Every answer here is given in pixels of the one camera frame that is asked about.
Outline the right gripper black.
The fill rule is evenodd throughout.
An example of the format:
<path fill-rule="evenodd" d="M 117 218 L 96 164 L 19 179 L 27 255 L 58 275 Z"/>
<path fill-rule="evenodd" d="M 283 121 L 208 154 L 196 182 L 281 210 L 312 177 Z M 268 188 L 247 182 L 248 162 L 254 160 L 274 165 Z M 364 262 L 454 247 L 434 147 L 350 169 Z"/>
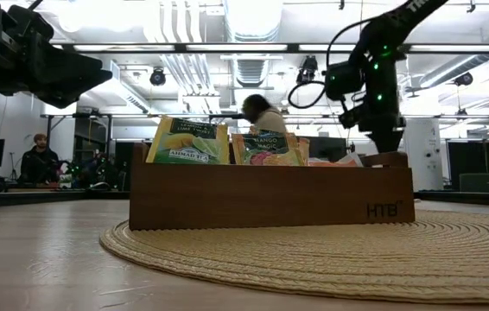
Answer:
<path fill-rule="evenodd" d="M 359 127 L 375 143 L 378 153 L 396 152 L 403 138 L 405 119 L 399 111 L 396 61 L 375 56 L 362 67 L 365 95 L 360 105 L 339 116 L 349 129 Z"/>

